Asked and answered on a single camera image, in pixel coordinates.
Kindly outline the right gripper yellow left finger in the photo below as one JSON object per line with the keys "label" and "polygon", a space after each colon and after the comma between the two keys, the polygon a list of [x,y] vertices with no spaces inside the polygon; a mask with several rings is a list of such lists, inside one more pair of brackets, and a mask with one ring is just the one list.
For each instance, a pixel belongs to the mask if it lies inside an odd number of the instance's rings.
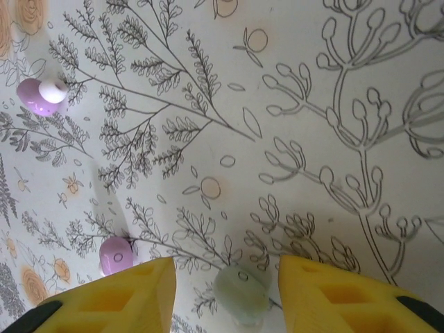
{"label": "right gripper yellow left finger", "polygon": [[10,333],[170,333],[175,296],[175,264],[161,257],[46,299]]}

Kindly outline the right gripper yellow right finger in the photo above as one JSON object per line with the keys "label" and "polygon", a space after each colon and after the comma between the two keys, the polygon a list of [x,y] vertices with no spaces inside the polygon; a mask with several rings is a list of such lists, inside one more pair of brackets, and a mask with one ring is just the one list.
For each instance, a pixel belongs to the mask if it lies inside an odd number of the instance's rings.
{"label": "right gripper yellow right finger", "polygon": [[413,293],[298,256],[281,256],[279,292],[287,333],[444,333]]}

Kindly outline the purple wireless earbud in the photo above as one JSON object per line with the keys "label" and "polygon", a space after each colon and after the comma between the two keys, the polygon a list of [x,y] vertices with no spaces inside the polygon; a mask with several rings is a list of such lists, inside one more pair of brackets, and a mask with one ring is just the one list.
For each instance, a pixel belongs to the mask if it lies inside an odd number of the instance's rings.
{"label": "purple wireless earbud", "polygon": [[130,243],[123,237],[107,238],[99,248],[99,268],[103,277],[134,266]]}
{"label": "purple wireless earbud", "polygon": [[17,87],[20,101],[36,115],[49,117],[56,113],[68,95],[69,88],[58,79],[27,78]]}

